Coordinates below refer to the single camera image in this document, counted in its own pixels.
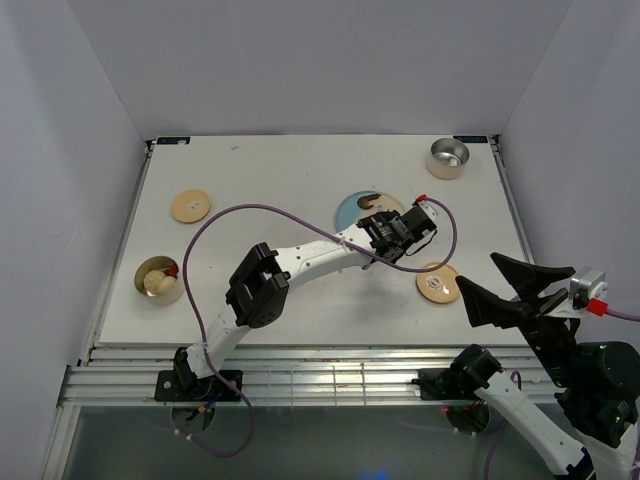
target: wooden disc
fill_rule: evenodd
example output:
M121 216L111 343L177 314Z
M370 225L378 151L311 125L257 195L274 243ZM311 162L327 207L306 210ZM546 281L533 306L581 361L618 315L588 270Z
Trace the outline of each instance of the wooden disc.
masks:
M181 223L195 223L207 216L211 209L209 196L201 190L187 190L171 204L171 215Z
M438 262L429 263L424 268L431 268ZM428 300L435 303L450 303L460 296L460 289L456 283L459 275L451 265L428 273L419 273L416 276L416 285L420 293Z

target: white table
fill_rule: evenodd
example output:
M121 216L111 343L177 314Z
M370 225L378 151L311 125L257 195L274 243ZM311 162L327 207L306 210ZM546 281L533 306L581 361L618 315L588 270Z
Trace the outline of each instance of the white table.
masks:
M101 325L100 343L112 346L175 346L199 340L184 295L155 307L133 286L137 267L154 255L181 263L202 222L184 225L169 213L173 198L188 189L209 194L209 216L240 203L265 203L288 210L328 231L340 202L359 190L389 193L410 206L427 193L454 212L459 244L451 260L461 274L511 298L514 293L493 266L493 251L522 259L500 176L488 144L469 144L471 158L455 180L433 177L425 166L431 144L441 136L236 136L191 137L188 145L157 145ZM438 235L403 265L440 260L451 241L441 212ZM316 239L313 233L264 211L235 212L214 223L194 249L189 278L205 319L213 320L228 279L251 246L288 247ZM523 345L517 329L471 328L462 299L436 305L417 291L415 275L383 265L350 269L310 284L287 298L283 315L253 331L244 345L415 346Z

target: blue plate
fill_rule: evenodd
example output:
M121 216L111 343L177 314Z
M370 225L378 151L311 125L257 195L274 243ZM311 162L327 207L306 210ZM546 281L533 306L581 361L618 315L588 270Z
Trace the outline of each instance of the blue plate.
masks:
M375 190L363 190L362 192L352 193L342 201L338 210L336 210L336 216L334 218L336 232L341 232L349 225L356 222L363 212L363 210L358 206L358 199L366 195L373 195L374 193L378 192Z

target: red connector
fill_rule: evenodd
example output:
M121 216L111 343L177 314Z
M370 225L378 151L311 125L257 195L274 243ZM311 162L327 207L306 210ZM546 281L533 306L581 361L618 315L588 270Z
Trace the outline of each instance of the red connector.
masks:
M608 307L609 304L607 302L603 302L602 300L598 300L597 298L592 298L587 304L587 312L601 317L606 313Z

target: metal rail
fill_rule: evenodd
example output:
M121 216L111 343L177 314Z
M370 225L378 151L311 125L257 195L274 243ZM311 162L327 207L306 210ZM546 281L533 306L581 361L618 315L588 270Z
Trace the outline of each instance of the metal rail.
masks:
M461 350L239 348L225 368L244 372L243 390L256 406L453 405L456 402L420 400L411 380L420 368L447 368ZM555 402L556 388L527 347L498 347L491 352L505 369L521 372L523 390L534 402ZM173 353L173 349L95 349L88 366L68 369L59 405L168 405L155 402L153 394L158 372L171 369Z

